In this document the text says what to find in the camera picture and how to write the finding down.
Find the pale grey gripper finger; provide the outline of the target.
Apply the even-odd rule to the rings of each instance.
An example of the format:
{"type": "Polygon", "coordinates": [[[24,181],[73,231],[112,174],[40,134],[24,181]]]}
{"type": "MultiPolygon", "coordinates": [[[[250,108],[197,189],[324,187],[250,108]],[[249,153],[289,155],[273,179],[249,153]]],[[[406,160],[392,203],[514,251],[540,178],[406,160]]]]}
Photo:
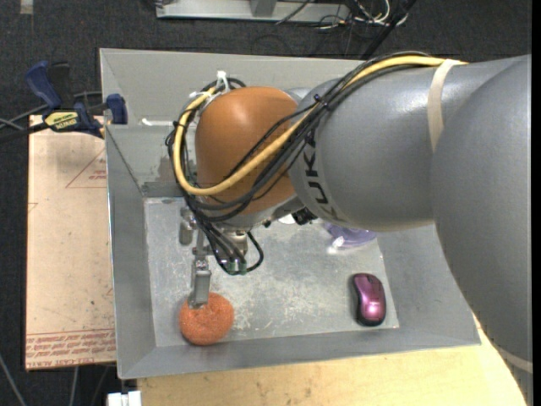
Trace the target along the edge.
{"type": "Polygon", "coordinates": [[[210,296],[211,270],[206,259],[195,260],[191,270],[188,304],[190,308],[206,305],[210,296]]]}
{"type": "Polygon", "coordinates": [[[197,229],[195,215],[188,207],[180,210],[180,226],[178,240],[181,245],[189,245],[194,238],[194,231],[197,229]]]}

